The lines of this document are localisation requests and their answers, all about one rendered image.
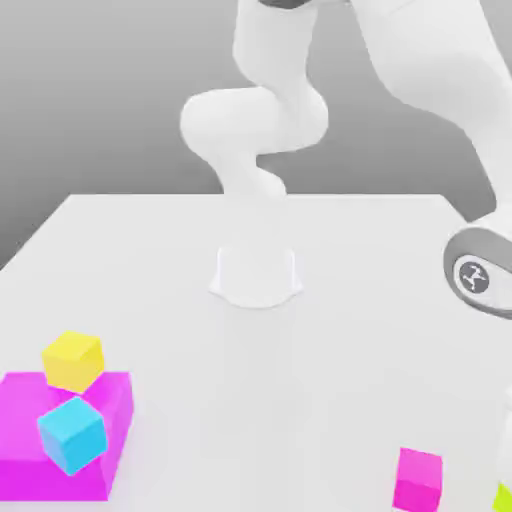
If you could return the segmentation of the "large magenta box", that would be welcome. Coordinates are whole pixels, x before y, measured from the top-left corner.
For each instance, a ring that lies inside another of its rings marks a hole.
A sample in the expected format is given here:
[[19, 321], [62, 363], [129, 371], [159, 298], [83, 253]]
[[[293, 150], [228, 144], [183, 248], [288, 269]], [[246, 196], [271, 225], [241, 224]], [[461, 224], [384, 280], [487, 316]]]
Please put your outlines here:
[[[104, 418], [108, 448], [73, 476], [45, 453], [37, 419], [79, 396]], [[106, 501], [134, 400], [128, 372], [105, 372], [83, 394], [51, 387], [42, 372], [9, 372], [0, 380], [0, 501]]]

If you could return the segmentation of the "small cyan cube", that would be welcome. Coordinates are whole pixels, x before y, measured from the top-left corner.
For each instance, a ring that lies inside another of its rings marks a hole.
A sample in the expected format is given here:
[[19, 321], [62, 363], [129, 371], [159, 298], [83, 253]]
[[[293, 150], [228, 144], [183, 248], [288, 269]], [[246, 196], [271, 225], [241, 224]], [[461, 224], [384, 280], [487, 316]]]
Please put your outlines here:
[[103, 416], [75, 396], [37, 419], [44, 453], [73, 476], [107, 451]]

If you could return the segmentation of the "small yellow cube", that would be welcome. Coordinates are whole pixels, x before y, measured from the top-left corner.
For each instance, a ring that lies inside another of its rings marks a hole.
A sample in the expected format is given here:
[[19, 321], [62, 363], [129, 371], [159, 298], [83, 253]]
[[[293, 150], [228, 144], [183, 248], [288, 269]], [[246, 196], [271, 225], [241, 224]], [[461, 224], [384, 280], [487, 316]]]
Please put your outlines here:
[[65, 331], [42, 352], [49, 386], [83, 394], [104, 371], [104, 355], [98, 336]]

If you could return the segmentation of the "small lime cube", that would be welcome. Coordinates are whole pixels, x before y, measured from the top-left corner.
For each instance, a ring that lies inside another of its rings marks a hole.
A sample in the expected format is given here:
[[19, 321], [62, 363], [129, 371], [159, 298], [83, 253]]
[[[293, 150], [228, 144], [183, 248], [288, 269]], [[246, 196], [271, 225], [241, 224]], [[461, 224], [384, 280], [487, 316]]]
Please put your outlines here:
[[512, 490], [502, 482], [498, 483], [492, 510], [493, 512], [512, 512]]

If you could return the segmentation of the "small magenta cube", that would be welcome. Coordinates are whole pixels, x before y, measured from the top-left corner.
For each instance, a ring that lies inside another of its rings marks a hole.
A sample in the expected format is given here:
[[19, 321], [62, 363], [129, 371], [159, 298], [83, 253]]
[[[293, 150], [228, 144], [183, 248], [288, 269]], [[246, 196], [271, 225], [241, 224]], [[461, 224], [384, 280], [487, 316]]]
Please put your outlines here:
[[402, 512], [438, 512], [442, 482], [441, 456], [401, 448], [392, 507]]

